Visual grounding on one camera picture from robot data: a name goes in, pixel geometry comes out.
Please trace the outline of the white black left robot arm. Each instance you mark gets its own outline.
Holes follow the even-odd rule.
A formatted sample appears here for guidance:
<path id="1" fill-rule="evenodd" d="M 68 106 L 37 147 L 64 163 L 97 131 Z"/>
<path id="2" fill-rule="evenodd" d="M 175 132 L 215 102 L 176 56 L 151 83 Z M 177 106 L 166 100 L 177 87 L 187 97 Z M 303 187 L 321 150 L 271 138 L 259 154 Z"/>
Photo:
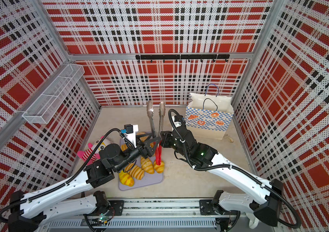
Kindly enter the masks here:
<path id="1" fill-rule="evenodd" d="M 6 223 L 10 232 L 34 232 L 40 225 L 53 219 L 74 215 L 105 215 L 114 208 L 107 200 L 105 192 L 79 199 L 71 196 L 92 190 L 114 179 L 114 174 L 123 171 L 138 157 L 149 158 L 155 154 L 160 137 L 151 135 L 144 141 L 134 132 L 120 132 L 128 149 L 121 150 L 118 144 L 109 144 L 99 152 L 100 158 L 88 164 L 85 162 L 75 175 L 47 188 L 24 193 L 17 191 L 11 195 L 10 204 L 0 210 L 0 222 Z"/>

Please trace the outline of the small round striped bun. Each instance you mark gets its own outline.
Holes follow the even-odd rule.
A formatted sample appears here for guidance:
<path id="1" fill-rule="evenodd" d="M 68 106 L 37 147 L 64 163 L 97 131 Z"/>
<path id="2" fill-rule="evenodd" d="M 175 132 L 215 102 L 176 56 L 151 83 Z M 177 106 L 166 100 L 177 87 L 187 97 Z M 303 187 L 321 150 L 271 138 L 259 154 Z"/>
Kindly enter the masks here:
<path id="1" fill-rule="evenodd" d="M 156 161 L 153 162 L 153 167 L 155 169 L 155 171 L 159 174 L 163 173 L 164 172 L 164 168 L 165 168 L 165 163 L 164 161 L 162 160 L 161 161 L 161 164 L 158 165 Z"/>

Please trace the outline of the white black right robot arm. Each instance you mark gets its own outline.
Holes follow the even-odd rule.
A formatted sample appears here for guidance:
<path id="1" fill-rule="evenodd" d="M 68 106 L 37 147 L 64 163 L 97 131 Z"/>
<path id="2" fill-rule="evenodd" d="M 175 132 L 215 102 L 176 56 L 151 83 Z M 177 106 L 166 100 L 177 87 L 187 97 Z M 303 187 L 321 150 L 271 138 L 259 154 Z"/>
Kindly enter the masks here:
<path id="1" fill-rule="evenodd" d="M 279 224 L 290 228 L 300 228 L 302 221 L 294 207 L 283 198 L 283 183 L 277 179 L 267 180 L 235 165 L 209 145 L 196 141 L 186 122 L 176 110 L 168 111 L 171 131 L 160 133 L 163 148 L 174 149 L 182 155 L 193 170 L 217 175 L 243 191 L 231 194 L 223 190 L 216 192 L 212 207 L 217 214 L 224 211 L 244 213 L 249 219 L 249 227 L 254 229 L 262 222 L 276 227 Z"/>

